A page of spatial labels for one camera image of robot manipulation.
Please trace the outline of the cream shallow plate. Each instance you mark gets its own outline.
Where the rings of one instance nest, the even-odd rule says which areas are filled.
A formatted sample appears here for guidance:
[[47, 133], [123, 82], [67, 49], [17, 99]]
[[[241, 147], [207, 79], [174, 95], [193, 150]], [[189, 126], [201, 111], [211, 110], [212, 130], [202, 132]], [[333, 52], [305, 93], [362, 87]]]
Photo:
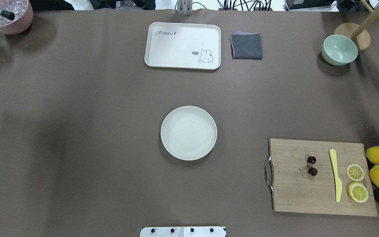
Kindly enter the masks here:
[[212, 116], [196, 106], [182, 106], [164, 118], [160, 137], [173, 157], [195, 161], [205, 157], [215, 146], [217, 126]]

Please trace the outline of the dark red cherry upper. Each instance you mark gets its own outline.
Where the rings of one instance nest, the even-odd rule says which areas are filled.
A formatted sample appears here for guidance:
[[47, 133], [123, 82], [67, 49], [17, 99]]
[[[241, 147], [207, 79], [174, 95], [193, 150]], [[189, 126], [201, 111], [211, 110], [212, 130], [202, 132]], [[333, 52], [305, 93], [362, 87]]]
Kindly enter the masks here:
[[312, 164], [312, 165], [314, 165], [314, 164], [316, 163], [316, 161], [317, 161], [317, 159], [316, 159], [316, 157], [314, 157], [314, 156], [309, 156], [309, 157], [307, 158], [307, 163], [308, 163], [308, 164]]

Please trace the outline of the dark red cherry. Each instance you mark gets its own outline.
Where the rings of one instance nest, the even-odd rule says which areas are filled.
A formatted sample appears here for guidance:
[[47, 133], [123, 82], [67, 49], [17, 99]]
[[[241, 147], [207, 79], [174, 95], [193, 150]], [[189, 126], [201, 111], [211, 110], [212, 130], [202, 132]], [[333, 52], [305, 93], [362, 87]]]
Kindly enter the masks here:
[[316, 168], [309, 168], [307, 170], [307, 174], [311, 175], [311, 176], [316, 176], [318, 173], [318, 170]]
[[317, 159], [316, 159], [316, 157], [314, 157], [314, 156], [309, 156], [309, 157], [307, 158], [307, 163], [308, 163], [308, 164], [312, 164], [312, 165], [314, 165], [314, 164], [316, 163], [316, 161], [317, 161]]

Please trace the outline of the dark red cherry lower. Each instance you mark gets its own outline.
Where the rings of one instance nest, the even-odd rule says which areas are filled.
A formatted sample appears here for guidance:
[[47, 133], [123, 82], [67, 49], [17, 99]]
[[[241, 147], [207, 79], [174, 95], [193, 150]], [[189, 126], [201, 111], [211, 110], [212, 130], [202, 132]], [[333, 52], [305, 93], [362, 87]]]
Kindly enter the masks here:
[[316, 168], [309, 168], [307, 170], [307, 174], [311, 175], [311, 176], [316, 176], [318, 173], [318, 170]]

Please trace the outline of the white rabbit tray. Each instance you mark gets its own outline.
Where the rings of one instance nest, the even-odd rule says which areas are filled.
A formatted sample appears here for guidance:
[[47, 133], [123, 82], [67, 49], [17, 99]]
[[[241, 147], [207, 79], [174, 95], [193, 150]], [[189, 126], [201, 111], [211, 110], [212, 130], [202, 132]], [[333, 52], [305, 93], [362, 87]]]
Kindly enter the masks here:
[[148, 28], [144, 61], [151, 67], [218, 69], [221, 30], [210, 24], [154, 22]]

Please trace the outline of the wooden cup stand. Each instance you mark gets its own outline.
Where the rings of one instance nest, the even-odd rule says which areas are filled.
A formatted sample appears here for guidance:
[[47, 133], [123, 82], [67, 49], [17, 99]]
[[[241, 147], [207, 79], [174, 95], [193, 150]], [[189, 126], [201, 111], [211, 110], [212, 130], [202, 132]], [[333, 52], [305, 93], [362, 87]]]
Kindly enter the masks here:
[[355, 43], [358, 52], [363, 52], [370, 46], [370, 35], [366, 28], [379, 17], [379, 6], [373, 9], [365, 0], [360, 2], [370, 12], [369, 16], [360, 25], [351, 22], [340, 24], [335, 29], [334, 34], [351, 39]]

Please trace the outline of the mint green bowl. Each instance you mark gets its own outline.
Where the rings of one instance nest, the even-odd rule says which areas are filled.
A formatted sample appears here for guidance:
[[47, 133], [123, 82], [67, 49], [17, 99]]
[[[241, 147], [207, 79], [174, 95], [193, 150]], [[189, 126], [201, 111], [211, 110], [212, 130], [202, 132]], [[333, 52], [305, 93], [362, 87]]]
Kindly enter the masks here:
[[331, 35], [324, 40], [321, 54], [327, 63], [333, 66], [344, 66], [356, 60], [358, 49], [348, 37]]

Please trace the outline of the lemon slice near knife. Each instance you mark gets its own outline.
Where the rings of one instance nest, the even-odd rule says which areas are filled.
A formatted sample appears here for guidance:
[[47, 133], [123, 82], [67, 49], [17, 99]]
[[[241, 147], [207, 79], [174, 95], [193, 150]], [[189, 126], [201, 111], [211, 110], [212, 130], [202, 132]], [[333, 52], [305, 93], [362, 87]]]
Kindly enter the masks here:
[[354, 182], [361, 182], [365, 178], [364, 169], [358, 164], [350, 164], [346, 167], [346, 175]]

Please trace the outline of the lemon slice near lime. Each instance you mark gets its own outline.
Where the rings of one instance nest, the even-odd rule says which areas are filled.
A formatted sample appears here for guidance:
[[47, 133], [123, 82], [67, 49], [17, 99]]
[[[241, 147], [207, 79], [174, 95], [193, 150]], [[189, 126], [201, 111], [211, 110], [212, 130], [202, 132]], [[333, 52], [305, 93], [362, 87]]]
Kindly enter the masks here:
[[365, 203], [369, 198], [367, 188], [360, 182], [352, 182], [347, 192], [348, 195], [358, 203]]

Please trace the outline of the yellow plastic knife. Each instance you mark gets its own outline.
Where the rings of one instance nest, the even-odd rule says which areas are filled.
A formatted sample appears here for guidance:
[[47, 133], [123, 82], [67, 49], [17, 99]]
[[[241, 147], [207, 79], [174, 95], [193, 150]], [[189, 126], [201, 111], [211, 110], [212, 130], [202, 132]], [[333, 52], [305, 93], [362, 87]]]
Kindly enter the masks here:
[[338, 173], [338, 160], [336, 150], [332, 148], [329, 149], [329, 156], [331, 160], [331, 166], [333, 169], [333, 176], [335, 182], [335, 200], [337, 203], [339, 203], [342, 195], [342, 180], [339, 177]]

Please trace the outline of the bamboo cutting board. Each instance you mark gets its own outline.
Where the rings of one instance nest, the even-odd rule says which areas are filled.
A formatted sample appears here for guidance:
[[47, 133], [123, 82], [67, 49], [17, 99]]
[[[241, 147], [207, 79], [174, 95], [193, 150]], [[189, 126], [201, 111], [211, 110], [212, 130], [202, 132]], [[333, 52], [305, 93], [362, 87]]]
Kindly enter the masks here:
[[[378, 215], [363, 144], [276, 138], [269, 139], [268, 144], [269, 158], [265, 168], [270, 168], [271, 175], [265, 178], [272, 190], [274, 211], [369, 217]], [[329, 156], [331, 148], [336, 150], [338, 173], [342, 180], [339, 203], [335, 200], [335, 182]], [[314, 165], [307, 163], [309, 156], [316, 157]], [[364, 169], [365, 178], [361, 183], [369, 193], [365, 203], [358, 203], [348, 195], [352, 180], [346, 175], [346, 167], [350, 164], [358, 164]], [[317, 175], [307, 174], [309, 168], [316, 168]]]

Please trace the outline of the grey folded cloth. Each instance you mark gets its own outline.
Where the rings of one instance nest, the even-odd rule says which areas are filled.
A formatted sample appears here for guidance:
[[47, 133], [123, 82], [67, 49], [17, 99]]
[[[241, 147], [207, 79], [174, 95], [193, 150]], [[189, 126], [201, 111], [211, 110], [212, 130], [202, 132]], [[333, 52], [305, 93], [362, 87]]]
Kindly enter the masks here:
[[263, 59], [260, 33], [235, 32], [230, 35], [230, 42], [234, 59]]

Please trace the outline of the pink ice bowl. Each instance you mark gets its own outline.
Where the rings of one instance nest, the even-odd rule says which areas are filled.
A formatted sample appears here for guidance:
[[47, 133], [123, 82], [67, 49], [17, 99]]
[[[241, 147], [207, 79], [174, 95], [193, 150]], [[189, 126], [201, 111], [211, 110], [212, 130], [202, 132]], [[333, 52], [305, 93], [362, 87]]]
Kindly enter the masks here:
[[33, 16], [29, 0], [0, 0], [0, 33], [14, 35], [26, 31]]

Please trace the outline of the aluminium frame post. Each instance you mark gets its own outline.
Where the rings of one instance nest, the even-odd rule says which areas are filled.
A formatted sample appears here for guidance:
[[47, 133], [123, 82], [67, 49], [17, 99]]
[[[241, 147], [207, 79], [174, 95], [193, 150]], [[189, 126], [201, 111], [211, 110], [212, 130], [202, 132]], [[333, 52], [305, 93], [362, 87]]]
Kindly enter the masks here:
[[177, 0], [176, 12], [178, 15], [192, 15], [192, 0]]

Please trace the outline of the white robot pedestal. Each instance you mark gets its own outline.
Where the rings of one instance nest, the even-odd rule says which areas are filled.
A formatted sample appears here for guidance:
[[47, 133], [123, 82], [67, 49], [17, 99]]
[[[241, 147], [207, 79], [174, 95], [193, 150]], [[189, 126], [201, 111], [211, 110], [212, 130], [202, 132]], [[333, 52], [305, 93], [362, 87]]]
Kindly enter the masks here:
[[144, 227], [140, 237], [226, 237], [222, 226], [168, 226]]

